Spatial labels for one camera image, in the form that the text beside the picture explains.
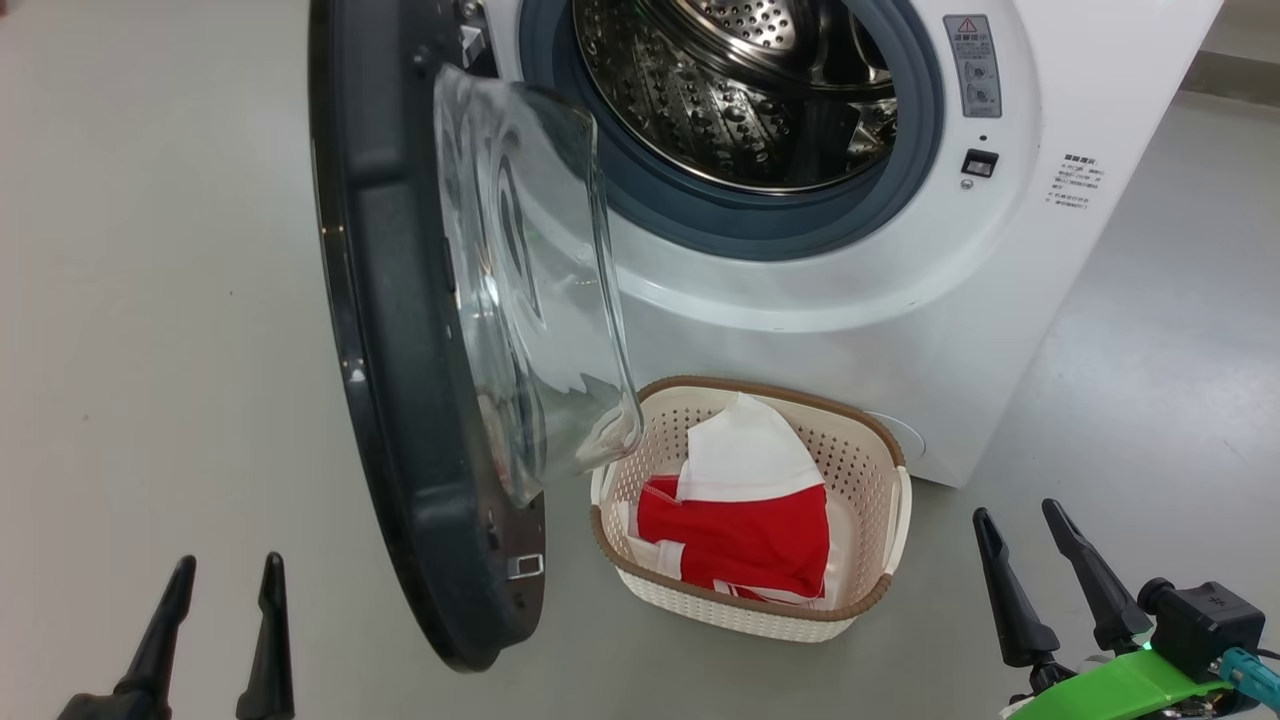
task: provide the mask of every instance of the red cloth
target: red cloth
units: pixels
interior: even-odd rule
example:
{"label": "red cloth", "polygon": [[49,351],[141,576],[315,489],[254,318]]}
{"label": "red cloth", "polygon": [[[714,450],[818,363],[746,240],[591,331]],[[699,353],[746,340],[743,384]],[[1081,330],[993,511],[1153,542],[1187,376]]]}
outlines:
{"label": "red cloth", "polygon": [[751,502],[676,500],[677,475],[654,475],[640,492],[636,530],[658,543],[684,543],[681,580],[709,589],[716,580],[735,594],[763,600],[748,588],[769,588],[820,597],[831,537],[827,489]]}

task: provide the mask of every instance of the front-load washing machine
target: front-load washing machine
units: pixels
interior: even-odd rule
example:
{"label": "front-load washing machine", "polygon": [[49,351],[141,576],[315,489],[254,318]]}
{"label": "front-load washing machine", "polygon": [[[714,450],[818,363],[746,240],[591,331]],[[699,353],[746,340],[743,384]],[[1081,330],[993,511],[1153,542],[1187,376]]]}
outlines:
{"label": "front-load washing machine", "polygon": [[436,650],[529,637],[539,492],[658,378],[861,407],[965,484],[1217,8],[315,0],[342,377]]}

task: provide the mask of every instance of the wall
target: wall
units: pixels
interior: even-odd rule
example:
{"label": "wall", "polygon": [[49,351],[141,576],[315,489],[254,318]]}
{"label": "wall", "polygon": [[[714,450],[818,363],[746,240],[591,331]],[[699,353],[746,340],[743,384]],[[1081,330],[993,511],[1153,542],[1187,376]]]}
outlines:
{"label": "wall", "polygon": [[1280,63],[1280,0],[1226,0],[1202,49]]}

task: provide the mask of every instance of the laundry basket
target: laundry basket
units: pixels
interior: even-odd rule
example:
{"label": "laundry basket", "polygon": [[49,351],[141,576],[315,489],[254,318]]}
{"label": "laundry basket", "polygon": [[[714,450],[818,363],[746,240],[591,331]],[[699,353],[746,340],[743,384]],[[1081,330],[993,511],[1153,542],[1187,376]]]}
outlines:
{"label": "laundry basket", "polygon": [[[677,474],[689,455],[687,430],[716,415],[737,392],[768,404],[791,424],[827,482],[827,502],[854,515],[854,547],[833,610],[776,605],[682,583],[637,564],[618,518],[653,475]],[[640,391],[645,434],[631,456],[591,478],[591,528],[604,555],[645,602],[703,623],[792,642],[828,641],[879,602],[902,556],[911,519],[911,478],[902,451],[874,418],[837,402],[754,383],[667,378]]]}

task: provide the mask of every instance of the brown basket rim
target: brown basket rim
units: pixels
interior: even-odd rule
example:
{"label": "brown basket rim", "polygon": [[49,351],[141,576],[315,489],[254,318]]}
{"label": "brown basket rim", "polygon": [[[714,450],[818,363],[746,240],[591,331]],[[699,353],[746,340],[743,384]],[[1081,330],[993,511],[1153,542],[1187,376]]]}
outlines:
{"label": "brown basket rim", "polygon": [[[751,383],[744,380],[726,380],[719,378],[707,378],[701,375],[675,375],[669,378],[663,378],[645,386],[640,389],[637,397],[643,402],[650,396],[662,392],[664,389],[671,389],[676,387],[695,387],[707,389],[723,389],[730,392],[746,392],[750,395],[759,395],[763,397],[772,397],[774,400],[785,400],[787,402],[795,402],[797,405],[808,405],[809,407],[815,407],[818,410],[824,410],[835,415],[841,415],[851,420],[856,420],[876,433],[877,437],[888,447],[890,456],[893,459],[896,466],[901,468],[905,465],[902,459],[902,448],[899,447],[897,442],[888,429],[881,424],[879,420],[863,413],[855,410],[847,405],[827,400],[826,397],[818,397],[817,395],[809,395],[805,392],[799,392],[794,389],[785,389],[780,387],[767,386],[763,383]],[[818,623],[836,623],[841,620],[850,620],[867,612],[876,606],[877,602],[884,593],[888,592],[888,585],[893,579],[891,573],[884,573],[881,575],[876,585],[861,597],[861,600],[840,607],[837,610],[809,610],[804,607],[791,607],[787,605],[774,605],[772,602],[763,602],[759,600],[748,600],[742,597],[733,597],[724,593],[718,593],[707,588],[700,588],[698,585],[691,585],[682,583],[675,578],[669,578],[654,570],[641,568],[636,562],[622,557],[618,551],[613,550],[609,544],[609,538],[604,534],[604,520],[600,512],[600,506],[591,505],[591,533],[595,536],[595,544],[600,547],[600,552],[609,559],[620,570],[649,580],[650,583],[659,584],[664,588],[673,589],[676,592],[682,592],[685,594],[691,594],[694,597],[707,600],[710,602],[718,602],[721,605],[730,605],[732,607],[740,607],[742,610],[751,610],[754,612],[763,612],[765,615],[778,615],[782,618],[796,618],[799,620],[813,620]]]}

